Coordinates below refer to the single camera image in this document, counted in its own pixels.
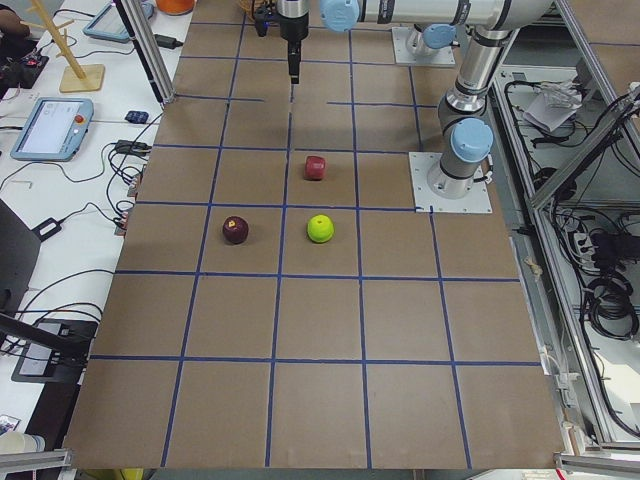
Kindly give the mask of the aluminium frame post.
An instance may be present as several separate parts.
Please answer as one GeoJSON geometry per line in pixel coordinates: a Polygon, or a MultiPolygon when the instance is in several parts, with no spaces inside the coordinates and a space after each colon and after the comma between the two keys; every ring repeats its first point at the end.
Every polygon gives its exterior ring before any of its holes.
{"type": "Polygon", "coordinates": [[[162,105],[173,102],[176,91],[141,3],[134,0],[116,0],[115,6],[156,100],[162,105]]]}

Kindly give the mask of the blue teach pendant far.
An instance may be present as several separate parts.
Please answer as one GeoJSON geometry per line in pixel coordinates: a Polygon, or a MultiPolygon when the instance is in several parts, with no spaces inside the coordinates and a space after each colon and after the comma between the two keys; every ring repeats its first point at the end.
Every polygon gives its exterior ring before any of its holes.
{"type": "Polygon", "coordinates": [[[114,1],[106,4],[82,31],[84,35],[99,40],[116,43],[128,43],[130,40],[114,1]]]}

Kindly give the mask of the blue teach pendant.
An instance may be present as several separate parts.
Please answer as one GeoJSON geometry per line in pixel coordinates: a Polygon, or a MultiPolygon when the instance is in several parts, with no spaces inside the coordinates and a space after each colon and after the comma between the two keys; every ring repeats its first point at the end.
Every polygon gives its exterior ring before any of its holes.
{"type": "Polygon", "coordinates": [[[40,98],[10,156],[19,161],[69,161],[79,150],[94,114],[88,98],[40,98]]]}
{"type": "Polygon", "coordinates": [[[116,43],[128,43],[130,40],[114,1],[106,4],[82,31],[84,35],[99,40],[116,43]]]}

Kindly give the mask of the wooden stand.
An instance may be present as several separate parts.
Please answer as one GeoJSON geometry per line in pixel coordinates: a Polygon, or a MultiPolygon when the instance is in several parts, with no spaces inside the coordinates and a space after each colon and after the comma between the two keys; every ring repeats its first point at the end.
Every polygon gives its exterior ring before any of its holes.
{"type": "Polygon", "coordinates": [[[32,24],[33,28],[46,30],[59,48],[58,57],[64,57],[68,63],[61,78],[59,92],[63,94],[96,92],[102,88],[105,66],[103,64],[81,65],[74,56],[68,43],[67,27],[73,23],[69,20],[56,24],[40,0],[31,0],[28,11],[34,11],[40,23],[32,24]]]}

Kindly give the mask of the blue teach pendant near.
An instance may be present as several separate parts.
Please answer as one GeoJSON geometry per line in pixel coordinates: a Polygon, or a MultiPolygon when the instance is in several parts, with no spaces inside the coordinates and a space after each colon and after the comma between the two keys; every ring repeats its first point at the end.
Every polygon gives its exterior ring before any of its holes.
{"type": "Polygon", "coordinates": [[[94,114],[88,98],[40,98],[10,156],[19,161],[69,161],[79,150],[94,114]]]}

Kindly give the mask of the green apple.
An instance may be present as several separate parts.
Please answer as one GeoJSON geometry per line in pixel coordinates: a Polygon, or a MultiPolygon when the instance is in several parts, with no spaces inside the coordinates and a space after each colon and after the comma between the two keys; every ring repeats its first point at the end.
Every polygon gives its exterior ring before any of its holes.
{"type": "Polygon", "coordinates": [[[307,236],[314,243],[326,243],[333,238],[334,233],[334,223],[327,215],[314,215],[307,222],[307,236]]]}

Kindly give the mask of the crumpled white paper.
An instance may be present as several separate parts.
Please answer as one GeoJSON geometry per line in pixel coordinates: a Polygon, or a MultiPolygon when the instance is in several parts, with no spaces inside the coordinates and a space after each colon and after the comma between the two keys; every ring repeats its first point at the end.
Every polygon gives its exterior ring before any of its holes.
{"type": "Polygon", "coordinates": [[[555,131],[582,106],[582,94],[571,80],[540,82],[535,87],[539,93],[525,109],[523,119],[545,132],[555,131]]]}

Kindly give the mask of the black power adapter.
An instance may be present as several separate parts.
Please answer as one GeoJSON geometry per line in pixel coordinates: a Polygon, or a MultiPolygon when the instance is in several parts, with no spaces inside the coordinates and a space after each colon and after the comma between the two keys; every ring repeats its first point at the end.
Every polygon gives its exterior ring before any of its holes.
{"type": "Polygon", "coordinates": [[[166,48],[166,49],[173,50],[173,49],[182,47],[184,45],[184,43],[182,41],[176,39],[175,37],[166,36],[166,35],[162,35],[162,34],[155,34],[154,35],[154,39],[156,41],[156,44],[160,48],[166,48]]]}

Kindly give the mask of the dark red apple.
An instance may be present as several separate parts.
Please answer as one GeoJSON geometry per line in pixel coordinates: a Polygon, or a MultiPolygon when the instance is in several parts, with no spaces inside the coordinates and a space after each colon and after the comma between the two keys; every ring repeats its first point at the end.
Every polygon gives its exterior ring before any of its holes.
{"type": "Polygon", "coordinates": [[[249,231],[249,223],[240,216],[229,216],[222,225],[224,239],[233,245],[244,243],[248,238],[249,231]]]}

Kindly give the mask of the orange bucket with lid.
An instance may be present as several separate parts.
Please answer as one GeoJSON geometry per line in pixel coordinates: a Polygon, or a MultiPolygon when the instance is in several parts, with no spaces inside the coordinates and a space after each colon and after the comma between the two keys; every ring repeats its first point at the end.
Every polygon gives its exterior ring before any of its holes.
{"type": "Polygon", "coordinates": [[[157,8],[168,15],[184,15],[191,12],[195,6],[195,0],[156,0],[157,8]]]}

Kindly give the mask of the small blue device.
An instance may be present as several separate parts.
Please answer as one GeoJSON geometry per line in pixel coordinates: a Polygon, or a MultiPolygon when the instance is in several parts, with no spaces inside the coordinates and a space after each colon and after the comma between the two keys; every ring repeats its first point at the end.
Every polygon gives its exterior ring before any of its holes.
{"type": "Polygon", "coordinates": [[[149,113],[140,110],[129,110],[124,119],[132,124],[146,124],[149,119],[149,113]]]}

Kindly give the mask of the red cube-shaped apple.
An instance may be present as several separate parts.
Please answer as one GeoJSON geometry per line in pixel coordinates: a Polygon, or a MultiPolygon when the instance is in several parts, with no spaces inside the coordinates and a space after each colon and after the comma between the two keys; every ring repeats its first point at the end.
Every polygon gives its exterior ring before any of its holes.
{"type": "Polygon", "coordinates": [[[309,181],[321,181],[327,170],[326,159],[318,155],[306,157],[304,166],[304,178],[309,181]]]}

